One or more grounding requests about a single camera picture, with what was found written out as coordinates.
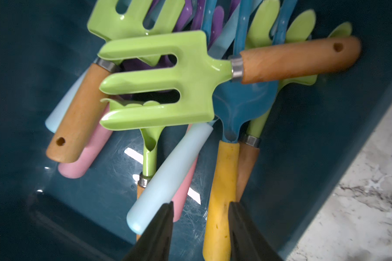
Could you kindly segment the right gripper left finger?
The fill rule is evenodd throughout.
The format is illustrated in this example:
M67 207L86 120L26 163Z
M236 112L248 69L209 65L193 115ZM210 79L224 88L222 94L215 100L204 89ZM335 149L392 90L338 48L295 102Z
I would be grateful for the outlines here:
M122 261L167 261L173 233L174 203L163 204Z

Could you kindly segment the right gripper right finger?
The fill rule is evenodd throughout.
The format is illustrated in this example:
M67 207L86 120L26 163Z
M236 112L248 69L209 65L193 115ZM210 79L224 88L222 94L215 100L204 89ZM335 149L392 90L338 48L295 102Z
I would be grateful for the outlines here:
M282 261L262 236L239 202L231 202L228 210L233 261Z

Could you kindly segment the light blue fork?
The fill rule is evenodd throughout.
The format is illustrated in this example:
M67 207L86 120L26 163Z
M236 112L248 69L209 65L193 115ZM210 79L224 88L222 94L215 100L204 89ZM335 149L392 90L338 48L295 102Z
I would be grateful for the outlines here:
M263 1L256 4L257 12L252 21L250 2L241 4L234 41L234 56L242 51L269 47L269 37L281 2ZM225 82L213 93L213 107L223 124L223 135L218 154L240 153L237 142L241 126L264 114L272 105L277 93L275 82L243 85L239 82ZM185 134L176 148L157 170L143 194L127 213L127 224L136 234L143 234L164 203L170 203L178 194L188 172L194 168L194 161L213 131L211 123L195 124Z

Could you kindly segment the teal plastic storage box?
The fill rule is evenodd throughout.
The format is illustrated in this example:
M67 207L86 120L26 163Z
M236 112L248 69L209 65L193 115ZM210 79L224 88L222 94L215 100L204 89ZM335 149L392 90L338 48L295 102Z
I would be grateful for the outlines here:
M45 120L103 41L94 1L0 1L0 261L118 261L142 166L138 130L115 132L88 172L46 157ZM299 1L313 38L349 21L357 64L287 85L264 128L241 200L290 261L392 261L392 1Z

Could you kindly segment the teal fork yellow handle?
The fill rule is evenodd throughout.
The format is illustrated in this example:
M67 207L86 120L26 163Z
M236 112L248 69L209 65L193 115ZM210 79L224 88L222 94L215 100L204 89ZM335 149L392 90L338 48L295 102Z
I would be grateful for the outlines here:
M255 49L285 42L287 23L296 6L296 1L263 1L258 6L255 19L249 22L252 1L241 1L232 20L235 39L230 34L218 37L208 51L219 58L233 44L230 57L232 78L220 84L213 93L215 116L223 125L222 140L219 142L215 174L213 177L208 216L203 245L206 261L228 261L231 257L231 242L228 222L229 203L236 201L238 137L241 126L258 118L270 109L277 94L277 81L270 79L252 80L249 70L255 75L269 65Z

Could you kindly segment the green wide fork wooden handle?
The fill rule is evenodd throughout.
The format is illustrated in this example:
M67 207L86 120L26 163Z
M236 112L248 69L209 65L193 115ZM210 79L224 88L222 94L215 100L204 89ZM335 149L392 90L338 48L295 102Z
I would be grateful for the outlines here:
M88 30L107 43L172 33L185 6L185 1L165 1L152 29L146 29L143 23L151 1L132 1L123 14L117 13L117 3L97 1L87 23ZM101 100L108 95L99 87L110 74L120 71L121 62L120 59L111 62L99 54L90 65L46 150L48 158L59 163L73 163L79 159L106 107Z

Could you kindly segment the purple rake pink handle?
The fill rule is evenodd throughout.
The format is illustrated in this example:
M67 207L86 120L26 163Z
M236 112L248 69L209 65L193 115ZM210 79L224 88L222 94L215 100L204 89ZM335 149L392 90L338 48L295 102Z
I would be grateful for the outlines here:
M190 19L196 15L196 12L203 14L204 4L204 1L186 1L173 31L182 31ZM58 165L59 173L71 179L82 177L91 167L112 133L111 130L107 130L98 124L79 159L73 163L60 163Z

